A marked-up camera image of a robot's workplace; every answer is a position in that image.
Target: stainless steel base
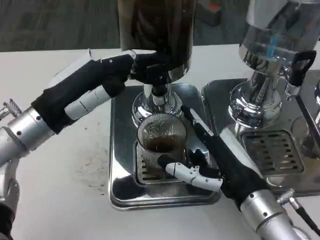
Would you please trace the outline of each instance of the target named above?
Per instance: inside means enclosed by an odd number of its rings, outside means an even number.
[[[109,163],[109,198],[111,203],[121,210],[175,207],[189,205],[205,205],[215,203],[220,193],[193,187],[177,181],[163,179],[146,179],[141,181],[140,168],[137,161],[136,134],[137,128],[132,119],[132,105],[135,98],[143,91],[142,86],[127,87],[124,92],[111,103],[110,127],[110,163]],[[173,84],[174,91],[184,104],[206,119],[202,96],[190,84]],[[198,140],[186,119],[182,119],[187,128],[186,149],[200,149],[209,166],[214,167],[208,150]]]
[[[314,117],[319,111],[319,105],[317,105],[314,96],[319,76],[320,71],[309,71],[301,90],[301,98]],[[270,142],[263,142],[262,145],[251,145],[251,147],[255,149],[247,148],[251,158],[257,163],[258,167],[260,167],[271,190],[275,194],[280,194],[288,188],[294,188],[298,196],[319,195],[320,156],[310,154],[310,151],[306,151],[304,149],[305,146],[301,146],[300,144],[301,139],[305,138],[308,134],[305,127],[306,122],[301,120],[302,113],[296,100],[286,100],[284,94],[285,83],[283,81],[280,81],[277,87],[277,91],[282,98],[282,108],[279,118],[274,125],[264,129],[252,130],[239,127],[229,116],[228,105],[230,102],[230,92],[236,85],[245,80],[246,79],[215,80],[203,88],[202,94],[213,131],[219,134],[223,128],[228,127],[233,130],[242,144],[244,143],[244,138],[247,136],[265,137],[268,136],[268,134],[272,135],[272,133],[279,134],[280,138],[278,138],[278,140],[285,139],[286,141],[283,142],[281,149],[279,146],[272,146],[274,144],[270,144]],[[297,126],[297,119],[300,119],[300,126]],[[292,131],[294,123],[295,129],[304,130]],[[258,151],[260,147],[268,148],[267,150],[270,152],[270,155],[267,155],[267,157],[273,158],[273,160],[276,158],[275,156],[280,158],[277,163],[269,161],[272,162],[270,163],[272,169],[270,168],[269,171],[266,171],[267,168],[265,168],[266,166],[264,165],[264,161],[268,163],[268,159],[264,159],[262,156],[263,151]]]

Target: robotic arm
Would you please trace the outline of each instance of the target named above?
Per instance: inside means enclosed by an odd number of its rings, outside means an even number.
[[[88,50],[82,58],[58,73],[50,87],[24,112],[12,100],[4,104],[0,120],[8,114],[15,119],[0,128],[0,240],[10,239],[15,219],[19,200],[16,180],[19,159],[118,96],[128,79],[149,84],[157,76],[157,82],[153,84],[164,84],[168,72],[166,60],[163,55],[148,50],[130,50],[96,60]]]

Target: robotic hand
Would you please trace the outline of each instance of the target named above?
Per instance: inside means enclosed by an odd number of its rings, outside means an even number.
[[[303,230],[293,226],[282,207],[287,202],[317,234],[320,233],[291,190],[278,200],[274,197],[256,164],[229,129],[224,129],[219,136],[214,135],[193,109],[183,105],[181,110],[197,137],[214,157],[219,170],[199,163],[187,168],[169,156],[162,155],[158,158],[158,164],[166,172],[199,188],[216,192],[221,188],[227,198],[235,201],[251,228],[264,240],[310,239]],[[197,150],[193,157],[200,159],[201,151]]]
[[[0,240],[11,238],[19,200],[16,180],[19,159],[118,96],[128,79],[153,85],[166,83],[166,66],[166,57],[155,51],[130,50],[117,56],[94,59],[93,52],[88,50],[82,58],[58,73],[50,87],[26,111],[21,112],[12,100],[4,105],[0,120],[10,113],[15,119],[0,128]]]

